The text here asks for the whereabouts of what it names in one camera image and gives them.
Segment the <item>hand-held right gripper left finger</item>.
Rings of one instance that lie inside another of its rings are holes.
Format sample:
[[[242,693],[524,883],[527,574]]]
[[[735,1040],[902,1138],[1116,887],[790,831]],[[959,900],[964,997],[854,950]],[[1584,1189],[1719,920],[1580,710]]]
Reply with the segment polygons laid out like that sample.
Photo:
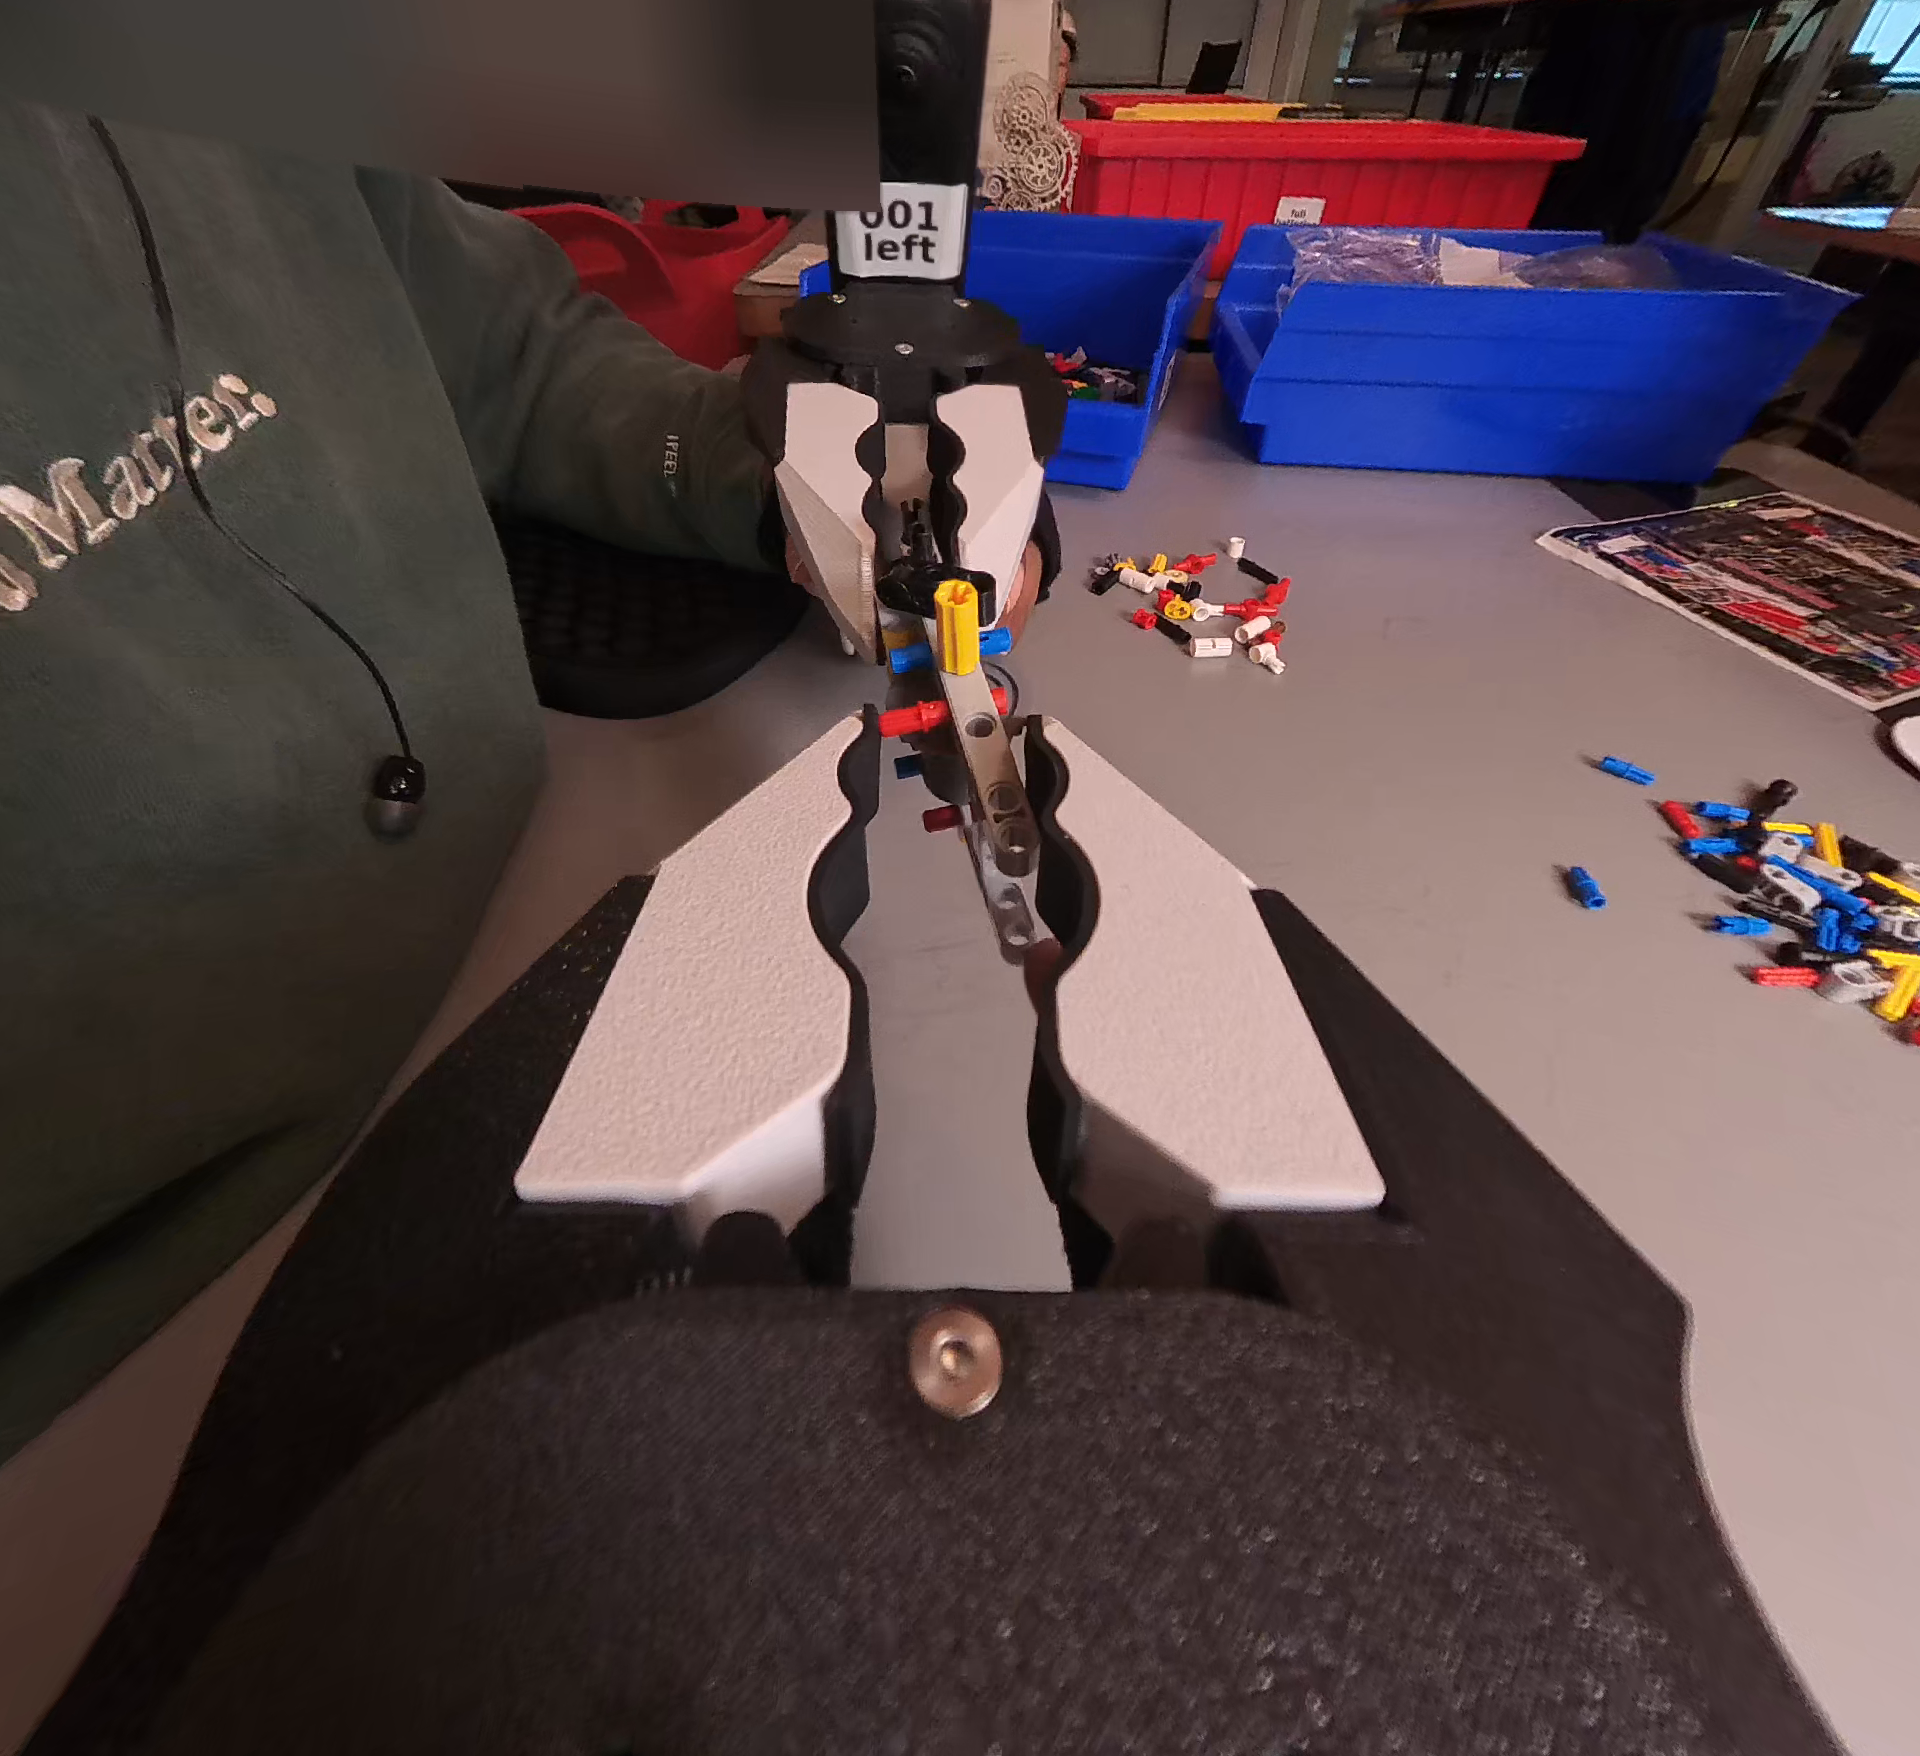
[[[829,1193],[850,977],[811,883],[875,758],[849,715],[659,864],[514,1172],[524,1206],[659,1209],[702,1240],[734,1214],[790,1231]]]

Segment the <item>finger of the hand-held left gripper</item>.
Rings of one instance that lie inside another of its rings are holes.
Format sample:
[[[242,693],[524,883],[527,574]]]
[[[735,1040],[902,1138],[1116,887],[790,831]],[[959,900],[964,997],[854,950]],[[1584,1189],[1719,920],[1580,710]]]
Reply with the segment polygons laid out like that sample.
[[[925,423],[887,423],[875,397],[837,382],[786,388],[782,521],[842,646],[860,661],[882,661],[882,631],[899,621],[881,607],[877,584],[902,558],[905,508],[928,499],[930,479]]]
[[[947,567],[989,577],[996,620],[1009,617],[1041,494],[1019,388],[978,382],[933,400],[933,541]]]

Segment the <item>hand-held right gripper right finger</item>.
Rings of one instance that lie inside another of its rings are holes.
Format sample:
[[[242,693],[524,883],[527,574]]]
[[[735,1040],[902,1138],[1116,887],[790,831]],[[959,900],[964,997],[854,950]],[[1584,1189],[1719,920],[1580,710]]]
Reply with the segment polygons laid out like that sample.
[[[1024,723],[1041,831],[1028,1141],[1064,1219],[1367,1215],[1385,1183],[1264,893],[1056,718]]]

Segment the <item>pile of red white pieces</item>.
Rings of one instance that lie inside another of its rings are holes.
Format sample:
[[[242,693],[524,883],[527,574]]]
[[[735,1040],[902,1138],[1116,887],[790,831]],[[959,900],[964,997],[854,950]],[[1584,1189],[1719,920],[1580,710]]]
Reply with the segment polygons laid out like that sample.
[[[1103,553],[1086,567],[1085,584],[1112,601],[1129,627],[1167,642],[1190,663],[1238,657],[1271,678],[1288,667],[1293,579],[1249,557],[1242,538],[1179,557]]]

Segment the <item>grey lego frame assembly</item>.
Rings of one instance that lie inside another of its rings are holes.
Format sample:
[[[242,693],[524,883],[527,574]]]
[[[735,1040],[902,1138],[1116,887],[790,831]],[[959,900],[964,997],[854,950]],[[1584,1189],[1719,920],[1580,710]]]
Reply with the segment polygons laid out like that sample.
[[[882,631],[882,666],[893,681],[892,705],[943,695],[958,710],[964,697],[968,702],[978,697],[981,713],[966,728],[956,719],[950,730],[897,741],[917,749],[923,780],[935,795],[935,803],[966,809],[968,826],[956,834],[972,860],[976,887],[1000,954],[1021,967],[1024,951],[1041,941],[1033,908],[1041,839],[1012,728],[1017,692],[1012,681],[996,672],[1001,655],[980,661],[976,674],[966,678],[947,678],[938,669],[899,678],[887,666],[892,644],[931,642],[933,591],[947,577],[968,577],[976,587],[980,634],[1000,627],[991,621],[991,580],[943,562],[925,502],[907,504],[904,526],[904,555],[877,584],[881,607],[899,617]]]

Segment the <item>pile of mixed lego pieces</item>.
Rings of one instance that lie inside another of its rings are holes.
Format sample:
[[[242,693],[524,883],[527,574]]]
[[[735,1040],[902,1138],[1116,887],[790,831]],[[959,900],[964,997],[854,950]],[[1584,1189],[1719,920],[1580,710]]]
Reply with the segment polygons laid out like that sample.
[[[1697,887],[1692,922],[1750,987],[1860,1010],[1918,1047],[1915,856],[1800,809],[1788,778],[1651,812]]]

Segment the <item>person's left forearm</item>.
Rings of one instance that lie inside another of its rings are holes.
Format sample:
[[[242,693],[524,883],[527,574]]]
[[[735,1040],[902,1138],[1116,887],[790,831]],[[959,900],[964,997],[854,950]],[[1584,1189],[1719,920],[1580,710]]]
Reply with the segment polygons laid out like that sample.
[[[785,573],[739,383],[587,293],[528,219],[441,181],[354,174],[488,501],[658,555]]]

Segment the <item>lego instruction booklet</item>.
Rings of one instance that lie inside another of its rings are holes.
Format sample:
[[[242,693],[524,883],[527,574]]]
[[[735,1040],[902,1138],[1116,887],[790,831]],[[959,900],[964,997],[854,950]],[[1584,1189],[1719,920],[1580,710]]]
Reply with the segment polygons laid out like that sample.
[[[1900,529],[1770,492],[1565,524],[1538,546],[1860,710],[1918,695],[1918,541]]]

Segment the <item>red black chair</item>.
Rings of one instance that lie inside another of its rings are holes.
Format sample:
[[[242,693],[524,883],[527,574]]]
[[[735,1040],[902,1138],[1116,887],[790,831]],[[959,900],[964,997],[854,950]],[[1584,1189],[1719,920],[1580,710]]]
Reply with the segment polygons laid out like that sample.
[[[786,216],[744,208],[717,227],[651,211],[632,221],[608,208],[516,208],[567,256],[584,293],[598,294],[688,364],[721,372],[738,356],[734,289],[792,233]]]

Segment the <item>white gear-print box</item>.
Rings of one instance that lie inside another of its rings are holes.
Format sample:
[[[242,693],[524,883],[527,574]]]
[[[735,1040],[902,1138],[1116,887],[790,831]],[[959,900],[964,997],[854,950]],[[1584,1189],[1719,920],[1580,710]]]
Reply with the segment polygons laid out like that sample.
[[[1064,0],[989,0],[976,156],[988,208],[1071,208],[1076,142],[1062,112],[1074,40]]]

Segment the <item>red plastic bin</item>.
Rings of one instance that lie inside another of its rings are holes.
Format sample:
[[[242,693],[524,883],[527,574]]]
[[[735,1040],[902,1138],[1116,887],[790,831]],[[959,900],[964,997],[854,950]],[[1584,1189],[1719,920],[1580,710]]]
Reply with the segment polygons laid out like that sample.
[[[1068,125],[1071,209],[1215,224],[1210,275],[1267,225],[1525,231],[1577,138],[1421,119],[1236,119],[1223,108]]]

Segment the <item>person's green sweatshirt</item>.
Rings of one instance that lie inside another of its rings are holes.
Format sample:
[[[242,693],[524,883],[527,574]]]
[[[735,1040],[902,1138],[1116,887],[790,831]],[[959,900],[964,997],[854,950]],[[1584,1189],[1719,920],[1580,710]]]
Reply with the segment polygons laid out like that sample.
[[[491,529],[354,174],[3,108],[3,1460],[284,1215],[441,1001],[541,778]]]

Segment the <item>dark background standing desk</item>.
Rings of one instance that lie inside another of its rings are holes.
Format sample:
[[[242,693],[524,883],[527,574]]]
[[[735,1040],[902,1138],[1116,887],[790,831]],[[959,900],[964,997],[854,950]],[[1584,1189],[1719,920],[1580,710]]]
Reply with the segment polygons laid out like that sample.
[[[1786,2],[1398,0],[1395,10],[1414,46],[1460,50],[1466,79],[1502,49],[1528,52],[1512,128],[1584,146],[1549,181],[1530,225],[1630,242],[1656,221],[1692,156],[1730,34]]]

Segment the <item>brown background desk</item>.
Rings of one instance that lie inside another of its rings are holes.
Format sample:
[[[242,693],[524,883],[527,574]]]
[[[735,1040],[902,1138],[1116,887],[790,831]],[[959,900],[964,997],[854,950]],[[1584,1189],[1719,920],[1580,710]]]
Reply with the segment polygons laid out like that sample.
[[[1887,263],[1918,267],[1918,208],[1767,208],[1770,233]]]

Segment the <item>black hoodie drawstring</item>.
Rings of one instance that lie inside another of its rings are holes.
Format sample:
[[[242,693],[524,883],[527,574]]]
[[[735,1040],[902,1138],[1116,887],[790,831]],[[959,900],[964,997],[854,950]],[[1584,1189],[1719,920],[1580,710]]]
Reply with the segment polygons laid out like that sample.
[[[370,771],[367,788],[367,826],[377,839],[402,840],[420,829],[428,777],[426,767],[414,749],[401,702],[384,672],[373,659],[370,650],[338,617],[333,617],[333,614],[327,611],[320,601],[305,593],[293,577],[277,569],[238,531],[233,531],[221,519],[212,496],[206,492],[199,466],[191,456],[195,445],[188,429],[179,318],[156,245],[156,234],[137,184],[130,177],[130,166],[124,159],[114,133],[96,115],[86,115],[85,122],[90,133],[96,138],[130,213],[130,227],[139,249],[147,290],[152,303],[152,315],[165,353],[165,413],[171,423],[179,479],[183,482],[188,496],[194,501],[199,519],[210,526],[210,531],[221,538],[224,544],[227,544],[227,549],[232,549],[247,567],[262,574],[272,584],[272,589],[293,601],[313,623],[316,623],[334,644],[338,644],[370,681],[370,687],[375,690],[388,721],[393,749],[382,758],[378,758]]]

